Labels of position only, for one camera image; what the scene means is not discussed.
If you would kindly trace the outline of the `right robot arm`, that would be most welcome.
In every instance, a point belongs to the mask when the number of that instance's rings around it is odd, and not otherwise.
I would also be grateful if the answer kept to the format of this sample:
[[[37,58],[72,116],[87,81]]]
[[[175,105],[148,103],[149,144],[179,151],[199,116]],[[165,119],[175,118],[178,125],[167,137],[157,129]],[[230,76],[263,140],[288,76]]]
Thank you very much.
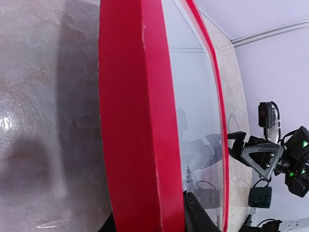
[[[309,132],[301,126],[288,133],[288,141],[278,143],[251,136],[244,141],[246,133],[238,131],[228,134],[234,140],[229,155],[244,165],[253,168],[259,175],[263,187],[255,183],[249,192],[248,205],[252,208],[269,208],[272,188],[269,185],[272,175],[285,175],[284,183],[289,192],[305,197],[309,191]]]

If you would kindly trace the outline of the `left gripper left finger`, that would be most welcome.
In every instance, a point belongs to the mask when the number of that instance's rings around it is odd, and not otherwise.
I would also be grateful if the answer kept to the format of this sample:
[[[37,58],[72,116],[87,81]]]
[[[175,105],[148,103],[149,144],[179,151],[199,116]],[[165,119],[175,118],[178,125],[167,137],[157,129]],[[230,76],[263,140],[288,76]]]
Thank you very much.
[[[98,232],[116,232],[113,213],[111,213]]]

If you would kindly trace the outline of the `clear acrylic sheet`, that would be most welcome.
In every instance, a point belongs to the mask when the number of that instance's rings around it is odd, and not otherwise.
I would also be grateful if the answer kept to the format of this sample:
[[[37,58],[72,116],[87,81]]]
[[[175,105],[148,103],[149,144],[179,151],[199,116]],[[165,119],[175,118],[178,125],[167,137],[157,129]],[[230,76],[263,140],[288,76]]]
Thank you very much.
[[[183,0],[162,2],[171,63],[183,190],[222,227],[223,158],[210,55]]]

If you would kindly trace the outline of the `wooden red photo frame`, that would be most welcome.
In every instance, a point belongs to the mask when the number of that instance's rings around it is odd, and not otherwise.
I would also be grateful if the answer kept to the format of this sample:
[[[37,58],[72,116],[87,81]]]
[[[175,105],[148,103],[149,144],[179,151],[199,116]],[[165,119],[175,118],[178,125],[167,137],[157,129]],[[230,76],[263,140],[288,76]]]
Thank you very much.
[[[184,232],[180,145],[163,0],[103,0],[98,86],[103,152],[117,232]],[[219,102],[223,217],[229,164],[216,54],[193,0],[185,0],[210,55]]]

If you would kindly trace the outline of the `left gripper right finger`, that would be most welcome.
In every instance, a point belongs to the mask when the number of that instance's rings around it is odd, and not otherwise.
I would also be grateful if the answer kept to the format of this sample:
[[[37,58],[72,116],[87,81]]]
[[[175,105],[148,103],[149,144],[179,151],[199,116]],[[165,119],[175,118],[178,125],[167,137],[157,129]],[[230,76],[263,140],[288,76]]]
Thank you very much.
[[[195,195],[183,192],[185,232],[220,232]]]

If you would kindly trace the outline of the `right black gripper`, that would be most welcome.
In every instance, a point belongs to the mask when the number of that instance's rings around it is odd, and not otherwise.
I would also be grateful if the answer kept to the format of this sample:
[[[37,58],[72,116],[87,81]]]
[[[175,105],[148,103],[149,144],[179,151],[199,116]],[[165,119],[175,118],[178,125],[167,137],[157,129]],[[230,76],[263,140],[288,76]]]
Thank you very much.
[[[228,133],[227,139],[234,141],[229,150],[241,151],[240,158],[261,179],[269,180],[272,174],[286,174],[289,171],[290,162],[284,146],[251,136],[243,148],[246,134],[243,131]]]

